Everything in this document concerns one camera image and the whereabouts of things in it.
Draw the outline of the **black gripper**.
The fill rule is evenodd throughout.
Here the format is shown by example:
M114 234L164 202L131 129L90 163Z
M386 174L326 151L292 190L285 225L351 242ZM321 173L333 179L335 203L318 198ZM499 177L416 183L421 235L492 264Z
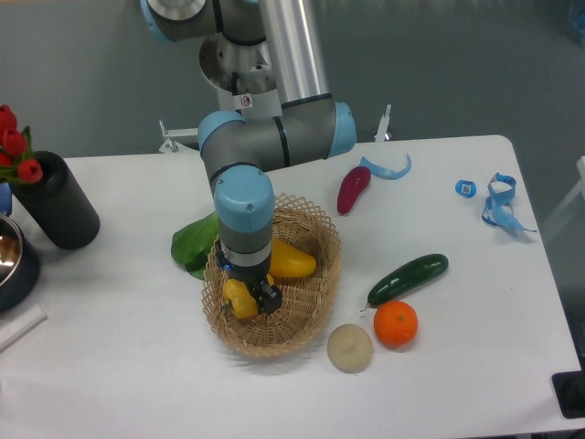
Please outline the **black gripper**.
M237 253L223 246L221 239L214 242L218 268L229 278L245 283L254 293L259 313L271 315L282 306L282 291L267 278L271 263L268 248L254 253Z

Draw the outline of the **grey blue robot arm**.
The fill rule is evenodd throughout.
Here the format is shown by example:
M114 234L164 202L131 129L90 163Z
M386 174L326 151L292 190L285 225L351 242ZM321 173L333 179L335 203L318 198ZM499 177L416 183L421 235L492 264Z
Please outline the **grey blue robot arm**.
M197 128L218 215L219 265L260 313L282 305L269 283L275 197L269 172L349 152L356 124L333 99L311 1L144 1L167 41L202 37L199 65L223 98Z

